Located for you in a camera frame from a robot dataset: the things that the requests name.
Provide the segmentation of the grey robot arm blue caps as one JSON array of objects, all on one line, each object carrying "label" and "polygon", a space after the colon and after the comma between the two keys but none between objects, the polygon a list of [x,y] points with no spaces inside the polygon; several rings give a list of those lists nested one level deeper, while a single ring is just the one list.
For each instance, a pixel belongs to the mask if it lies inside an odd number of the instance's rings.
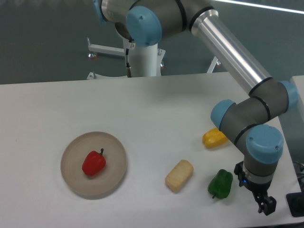
[{"label": "grey robot arm blue caps", "polygon": [[267,191],[284,139],[267,122],[297,105],[296,87],[275,81],[220,21],[207,0],[95,0],[93,5],[99,21],[114,23],[126,40],[123,56],[128,77],[160,72],[161,65],[145,58],[143,52],[150,48],[156,56],[164,38],[189,30],[207,45],[249,96],[239,104],[219,102],[211,120],[244,155],[234,169],[239,185],[253,193],[259,212],[273,213],[276,200]]}]

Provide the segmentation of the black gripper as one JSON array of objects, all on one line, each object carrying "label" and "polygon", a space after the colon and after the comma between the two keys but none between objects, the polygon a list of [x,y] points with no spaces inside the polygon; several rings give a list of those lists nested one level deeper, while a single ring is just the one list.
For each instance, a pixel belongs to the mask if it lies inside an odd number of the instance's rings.
[{"label": "black gripper", "polygon": [[266,216],[272,214],[276,210],[276,200],[272,196],[268,196],[268,189],[272,182],[274,174],[268,176],[257,176],[251,173],[243,164],[239,162],[235,165],[234,173],[239,180],[239,186],[246,187],[254,196],[258,204],[258,213],[264,213]]}]

